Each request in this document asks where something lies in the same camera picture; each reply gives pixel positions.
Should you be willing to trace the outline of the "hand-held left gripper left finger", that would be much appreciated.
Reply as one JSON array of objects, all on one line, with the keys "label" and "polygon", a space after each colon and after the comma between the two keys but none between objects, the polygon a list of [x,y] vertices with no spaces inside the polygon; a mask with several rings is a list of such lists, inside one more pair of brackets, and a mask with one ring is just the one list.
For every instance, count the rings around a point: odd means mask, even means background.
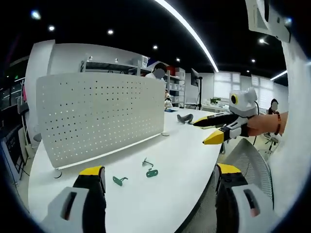
[{"label": "hand-held left gripper left finger", "polygon": [[105,210],[105,169],[89,167],[50,202],[41,226],[47,233],[104,233]]}]

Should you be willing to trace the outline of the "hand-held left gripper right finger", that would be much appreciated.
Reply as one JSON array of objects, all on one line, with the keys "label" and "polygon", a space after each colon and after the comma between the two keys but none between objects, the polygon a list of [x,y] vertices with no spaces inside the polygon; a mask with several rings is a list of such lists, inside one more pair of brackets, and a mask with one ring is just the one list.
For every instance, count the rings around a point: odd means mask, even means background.
[{"label": "hand-held left gripper right finger", "polygon": [[279,217],[272,200],[232,165],[217,163],[216,216],[218,233],[270,233]]}]

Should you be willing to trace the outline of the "person's right hand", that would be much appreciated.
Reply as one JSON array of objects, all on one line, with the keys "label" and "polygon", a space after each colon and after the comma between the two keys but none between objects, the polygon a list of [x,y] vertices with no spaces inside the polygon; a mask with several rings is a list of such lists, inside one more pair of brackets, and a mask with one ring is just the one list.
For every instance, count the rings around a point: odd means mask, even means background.
[{"label": "person's right hand", "polygon": [[249,136],[258,136],[263,133],[275,133],[277,128],[277,115],[256,115],[247,122]]}]

